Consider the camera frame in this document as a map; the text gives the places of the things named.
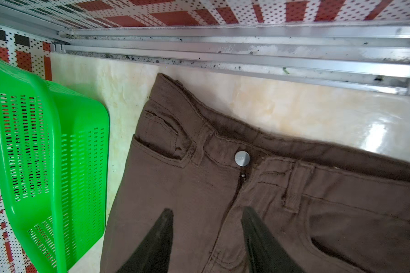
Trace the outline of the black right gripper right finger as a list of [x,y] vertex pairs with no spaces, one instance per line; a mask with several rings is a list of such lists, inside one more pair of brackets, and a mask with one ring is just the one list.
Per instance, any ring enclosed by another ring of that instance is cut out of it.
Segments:
[[241,224],[251,273],[302,273],[251,207],[243,209]]

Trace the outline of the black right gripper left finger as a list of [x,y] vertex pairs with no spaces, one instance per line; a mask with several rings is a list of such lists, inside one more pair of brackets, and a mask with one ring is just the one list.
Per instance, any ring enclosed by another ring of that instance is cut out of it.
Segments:
[[165,208],[119,273],[167,273],[173,244],[174,213]]

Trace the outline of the brown trousers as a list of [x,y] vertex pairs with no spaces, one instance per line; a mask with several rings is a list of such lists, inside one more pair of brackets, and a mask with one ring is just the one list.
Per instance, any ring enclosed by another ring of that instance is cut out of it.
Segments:
[[262,132],[158,74],[110,210],[101,272],[119,270],[169,208],[171,273],[246,273],[245,207],[308,273],[410,273],[410,163]]

